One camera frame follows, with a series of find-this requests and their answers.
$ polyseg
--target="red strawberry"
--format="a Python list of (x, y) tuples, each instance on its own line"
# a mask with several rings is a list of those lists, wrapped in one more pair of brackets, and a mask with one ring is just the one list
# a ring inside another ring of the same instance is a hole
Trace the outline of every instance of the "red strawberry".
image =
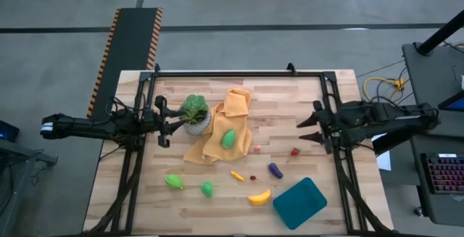
[(293, 157), (299, 155), (299, 149), (298, 148), (293, 148), (293, 150), (291, 150), (291, 152), (290, 152), (290, 155), (293, 156)]

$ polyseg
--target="wooden tabletop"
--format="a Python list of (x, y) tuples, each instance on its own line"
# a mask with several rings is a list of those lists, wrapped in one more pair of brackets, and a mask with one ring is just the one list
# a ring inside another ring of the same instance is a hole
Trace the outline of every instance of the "wooden tabletop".
[[(139, 73), (121, 72), (116, 97), (128, 106), (133, 106)], [(336, 70), (336, 76), (341, 100), (359, 100), (354, 71)], [(198, 136), (191, 136), (179, 128), (170, 137), (170, 148), (164, 149), (157, 145), (157, 133), (149, 134), (132, 234), (346, 233), (333, 156), (327, 155), (317, 143), (298, 139), (300, 135), (319, 129), (317, 126), (296, 128), (299, 122), (311, 115), (312, 102), (322, 98), (317, 78), (157, 78), (154, 94), (165, 96), (171, 109), (178, 109), (191, 93), (203, 95), (212, 107), (224, 100), (227, 89), (237, 87), (248, 89), (252, 94), (248, 126), (253, 132), (253, 141), (249, 154), (235, 162), (195, 165), (182, 158)], [(260, 153), (252, 151), (256, 144), (262, 146)], [(116, 147), (115, 143), (105, 141), (101, 154)], [(301, 153), (290, 157), (289, 152), (294, 147), (300, 148)], [(359, 148), (353, 155), (362, 197), (382, 223), (392, 228), (374, 153), (370, 149)], [(84, 230), (92, 228), (115, 200), (123, 157), (124, 150), (120, 150), (99, 163)], [(267, 166), (271, 162), (279, 166), (284, 174), (282, 179), (274, 178), (268, 172)], [(231, 170), (242, 174), (245, 181), (231, 177)], [(179, 175), (184, 189), (169, 189), (165, 184), (167, 174)], [(247, 180), (250, 175), (255, 175), (259, 181)], [(276, 198), (305, 177), (315, 182), (328, 204), (296, 230), (289, 230), (283, 224), (271, 201), (253, 207), (247, 200), (248, 196), (267, 189)], [(206, 181), (214, 185), (212, 198), (207, 198), (200, 191), (201, 184)], [(350, 206), (356, 222), (352, 201)], [(125, 222), (125, 209), (121, 222)]]

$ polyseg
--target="yellow towel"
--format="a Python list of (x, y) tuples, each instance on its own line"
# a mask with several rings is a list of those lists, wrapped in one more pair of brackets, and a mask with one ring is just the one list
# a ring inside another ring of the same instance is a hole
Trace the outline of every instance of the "yellow towel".
[[(210, 125), (183, 159), (189, 162), (211, 165), (217, 159), (234, 161), (248, 154), (252, 143), (252, 132), (247, 127), (248, 106), (252, 100), (250, 92), (243, 88), (227, 90), (224, 103), (211, 108)], [(236, 132), (236, 140), (230, 149), (221, 146), (223, 136), (230, 130)]]

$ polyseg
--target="teal plate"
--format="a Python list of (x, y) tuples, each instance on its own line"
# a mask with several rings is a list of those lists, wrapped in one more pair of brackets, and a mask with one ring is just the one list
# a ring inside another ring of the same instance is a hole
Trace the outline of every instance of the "teal plate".
[(290, 230), (295, 230), (326, 205), (327, 200), (314, 182), (305, 178), (275, 198), (274, 209)]

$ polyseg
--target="purple eggplant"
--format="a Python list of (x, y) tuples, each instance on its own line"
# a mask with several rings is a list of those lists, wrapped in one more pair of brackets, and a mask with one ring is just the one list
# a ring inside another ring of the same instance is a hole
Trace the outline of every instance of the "purple eggplant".
[(272, 173), (277, 178), (281, 179), (283, 177), (283, 173), (278, 169), (276, 164), (270, 163), (268, 168), (269, 168), (270, 173)]

